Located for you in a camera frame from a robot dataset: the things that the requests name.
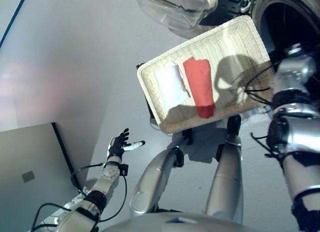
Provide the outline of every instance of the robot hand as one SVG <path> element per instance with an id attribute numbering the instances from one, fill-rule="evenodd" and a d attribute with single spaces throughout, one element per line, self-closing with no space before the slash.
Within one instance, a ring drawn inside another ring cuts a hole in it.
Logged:
<path id="1" fill-rule="evenodd" d="M 122 155 L 125 151 L 133 151 L 146 143 L 144 140 L 134 143 L 127 143 L 129 134 L 129 129 L 126 128 L 121 134 L 119 134 L 118 137 L 113 137 L 111 139 L 108 146 L 108 159 L 111 156 L 118 156 L 119 158 L 122 158 Z"/>

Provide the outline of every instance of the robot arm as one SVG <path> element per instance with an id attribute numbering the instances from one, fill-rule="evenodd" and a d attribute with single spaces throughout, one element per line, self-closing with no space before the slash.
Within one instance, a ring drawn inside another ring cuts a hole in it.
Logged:
<path id="1" fill-rule="evenodd" d="M 99 230 L 97 224 L 118 185 L 119 176 L 126 176 L 128 172 L 128 166 L 122 164 L 123 153 L 145 144 L 144 141 L 128 144 L 126 142 L 128 135 L 129 130 L 125 129 L 118 137 L 111 139 L 101 177 L 86 197 L 61 221 L 56 232 L 97 232 Z"/>
<path id="2" fill-rule="evenodd" d="M 291 212 L 299 229 L 307 232 L 320 230 L 320 114 L 304 87 L 315 70 L 307 55 L 281 62 L 272 85 L 272 122 L 266 140 L 283 169 Z"/>

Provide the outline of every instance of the white wall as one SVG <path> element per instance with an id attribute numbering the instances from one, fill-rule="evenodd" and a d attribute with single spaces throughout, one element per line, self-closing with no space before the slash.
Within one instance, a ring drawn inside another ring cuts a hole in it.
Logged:
<path id="1" fill-rule="evenodd" d="M 18 2 L 1 1 L 1 23 Z M 181 41 L 136 0 L 25 0 L 0 50 L 0 131 L 57 122 L 74 167 L 87 165 L 115 74 Z"/>

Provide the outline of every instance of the robotic finger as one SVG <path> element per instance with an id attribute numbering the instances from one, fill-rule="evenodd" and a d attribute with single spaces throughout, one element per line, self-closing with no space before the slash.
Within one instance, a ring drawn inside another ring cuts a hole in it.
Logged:
<path id="1" fill-rule="evenodd" d="M 135 150 L 145 144 L 146 144 L 146 142 L 144 140 L 134 142 L 134 143 L 127 143 L 126 145 L 122 146 L 122 149 L 124 151 L 133 151 L 133 150 Z"/>

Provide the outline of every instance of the gray floor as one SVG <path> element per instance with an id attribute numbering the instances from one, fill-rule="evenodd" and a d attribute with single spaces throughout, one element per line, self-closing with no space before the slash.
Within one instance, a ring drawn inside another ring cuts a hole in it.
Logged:
<path id="1" fill-rule="evenodd" d="M 144 109 L 140 113 L 141 118 L 145 117 L 145 119 L 123 121 L 123 125 L 116 125 L 111 122 L 107 123 L 114 119 L 113 116 L 110 116 L 105 118 L 105 130 L 101 132 L 102 138 L 108 138 L 111 131 L 120 131 L 121 126 L 123 128 L 128 126 L 132 132 L 132 141 L 141 139 L 146 141 L 145 146 L 125 153 L 123 156 L 124 163 L 129 164 L 128 197 L 131 196 L 146 165 L 176 138 L 153 129 L 149 124 L 147 108 L 144 104 L 141 104 L 139 108 Z M 241 126 L 244 183 L 243 224 L 264 232 L 298 231 L 295 218 L 290 213 L 291 201 L 278 162 L 265 158 L 264 149 L 256 144 L 249 135 L 250 132 L 254 132 L 257 136 L 265 135 L 269 122 L 270 118 L 267 115 L 257 114 L 251 116 Z M 204 125 L 195 129 L 193 145 L 182 144 L 180 146 L 186 153 L 185 165 L 171 171 L 168 185 L 159 201 L 160 208 L 199 214 L 204 211 L 213 175 L 218 165 L 214 156 L 218 144 L 224 139 L 225 128 L 226 121 Z M 106 148 L 108 141 L 109 139 L 104 139 L 104 142 L 102 139 L 98 141 L 92 163 L 104 160 L 105 153 L 102 151 L 103 148 Z M 100 169 L 90 170 L 88 180 L 94 180 L 100 172 Z M 120 207 L 123 198 L 124 182 L 121 179 L 103 218 L 113 215 Z M 107 228 L 128 219 L 130 217 L 128 201 L 127 199 L 122 212 L 117 217 L 100 225 L 100 228 Z"/>

